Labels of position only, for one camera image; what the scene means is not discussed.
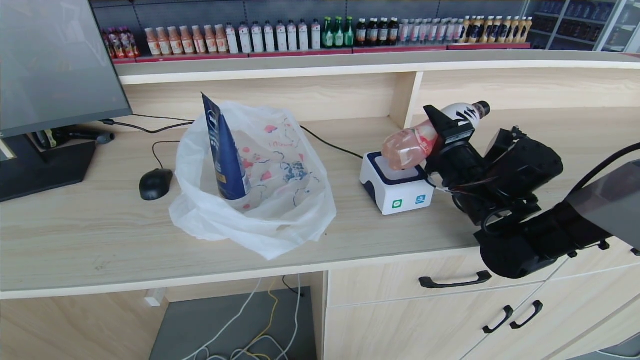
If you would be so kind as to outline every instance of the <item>gray floor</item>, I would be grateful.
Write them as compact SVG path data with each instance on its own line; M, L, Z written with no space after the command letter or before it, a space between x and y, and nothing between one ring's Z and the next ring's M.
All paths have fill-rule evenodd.
M273 324L267 334L274 337L282 348L286 348L293 335L298 296L290 290L275 290L271 293L278 298L279 302ZM310 288L302 288L302 294L304 296L300 298L298 311L298 333L291 349L287 352L289 360L316 358ZM193 353L211 340L240 311L248 296L243 294L172 302L164 316L150 360L182 360ZM266 291L256 293L242 315L208 346L211 355L221 355L228 359L233 350L247 346L269 324L273 303L274 300ZM276 345L269 340L256 343L251 347L251 351L254 354L266 354L271 360L275 360L280 355ZM205 352L202 351L197 360L204 359L206 359ZM245 355L237 358L237 360L252 359Z
M640 355L640 336L636 336L621 345L603 349L602 351L620 356L638 356ZM583 356L574 357L572 360L616 360L618 357L607 356L598 352L592 352Z

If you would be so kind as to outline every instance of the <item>computer mouse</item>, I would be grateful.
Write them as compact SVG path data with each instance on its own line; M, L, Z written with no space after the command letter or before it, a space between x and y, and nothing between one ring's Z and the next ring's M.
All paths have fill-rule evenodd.
M167 168L157 168L142 175L140 179L140 197L144 200L156 200L169 192L173 172Z

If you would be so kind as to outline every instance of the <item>blue tube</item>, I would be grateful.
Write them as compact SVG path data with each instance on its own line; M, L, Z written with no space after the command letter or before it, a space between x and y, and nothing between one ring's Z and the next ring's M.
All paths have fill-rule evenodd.
M249 194L251 185L242 166L236 142L218 105L205 94L202 94L202 101L220 195L227 200L241 199Z

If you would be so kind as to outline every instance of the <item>plastic bag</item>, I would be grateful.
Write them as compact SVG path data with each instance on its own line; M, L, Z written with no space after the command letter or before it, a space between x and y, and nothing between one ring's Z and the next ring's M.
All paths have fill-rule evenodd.
M238 200L219 196L204 115L178 145L175 176L182 188L169 208L173 223L198 239L230 238L276 258L317 241L336 215L326 169L287 110L220 105L251 190Z

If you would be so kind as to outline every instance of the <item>robotic arm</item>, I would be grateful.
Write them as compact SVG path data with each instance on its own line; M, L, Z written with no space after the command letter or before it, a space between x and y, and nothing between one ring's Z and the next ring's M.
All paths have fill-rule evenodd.
M471 124L430 105L424 110L438 133L425 171L440 174L455 205L481 227L474 236L491 271L519 279L561 256L575 257L577 250L592 245L606 250L606 239L614 235L639 247L634 222L640 218L640 160L583 187L614 160L640 149L640 143L612 155L565 200L527 220L541 210L533 192L564 169L558 154L514 127L500 129L481 156L469 144Z

